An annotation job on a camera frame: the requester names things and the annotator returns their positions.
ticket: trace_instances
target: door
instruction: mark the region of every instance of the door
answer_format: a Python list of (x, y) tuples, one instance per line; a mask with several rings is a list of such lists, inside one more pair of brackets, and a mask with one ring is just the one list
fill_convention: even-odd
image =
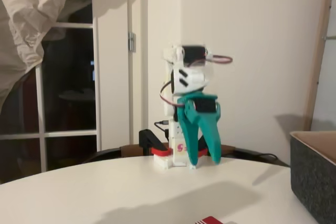
[[(336, 35), (336, 0), (332, 0), (328, 37)], [(312, 131), (336, 130), (336, 40), (325, 42)]]
[(0, 183), (129, 144), (127, 0), (67, 0), (0, 116)]

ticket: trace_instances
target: red object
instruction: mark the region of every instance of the red object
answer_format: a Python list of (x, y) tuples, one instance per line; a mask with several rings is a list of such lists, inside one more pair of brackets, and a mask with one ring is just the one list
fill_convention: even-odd
[(201, 221), (195, 222), (195, 224), (223, 224), (223, 223), (217, 220), (216, 218), (209, 216)]
[(208, 149), (203, 149), (198, 152), (198, 157), (206, 156), (208, 154)]
[(168, 149), (167, 151), (160, 151), (160, 150), (157, 150), (155, 148), (152, 148), (152, 154), (156, 155), (156, 156), (159, 156), (159, 157), (167, 157), (169, 155), (171, 155), (173, 152), (172, 149)]

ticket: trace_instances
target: door frame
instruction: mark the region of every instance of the door frame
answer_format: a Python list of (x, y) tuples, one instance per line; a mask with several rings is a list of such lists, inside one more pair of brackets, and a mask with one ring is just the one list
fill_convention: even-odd
[(316, 37), (316, 45), (314, 49), (314, 56), (310, 74), (310, 85), (306, 100), (306, 108), (304, 113), (303, 130), (311, 130), (313, 114), (316, 103), (317, 90), (319, 85), (319, 78), (321, 73), (321, 65), (326, 43), (326, 36), (328, 32), (328, 24), (330, 17), (330, 7), (332, 0), (322, 0), (320, 11), (320, 21)]

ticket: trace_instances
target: door hinge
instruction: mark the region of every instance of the door hinge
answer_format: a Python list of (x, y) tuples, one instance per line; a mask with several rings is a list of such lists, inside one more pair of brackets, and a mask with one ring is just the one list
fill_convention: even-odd
[(134, 52), (135, 34), (132, 32), (128, 33), (128, 51)]

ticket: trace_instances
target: dark window glass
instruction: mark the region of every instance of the dark window glass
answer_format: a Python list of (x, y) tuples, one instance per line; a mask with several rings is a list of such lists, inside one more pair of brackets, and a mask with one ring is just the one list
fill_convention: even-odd
[(40, 172), (39, 139), (0, 140), (0, 183)]
[(66, 0), (57, 21), (92, 24), (92, 0)]
[(95, 129), (92, 29), (53, 28), (42, 45), (46, 131)]
[(38, 132), (35, 69), (12, 88), (0, 113), (0, 134)]
[(96, 136), (47, 138), (48, 170), (83, 163), (97, 151)]

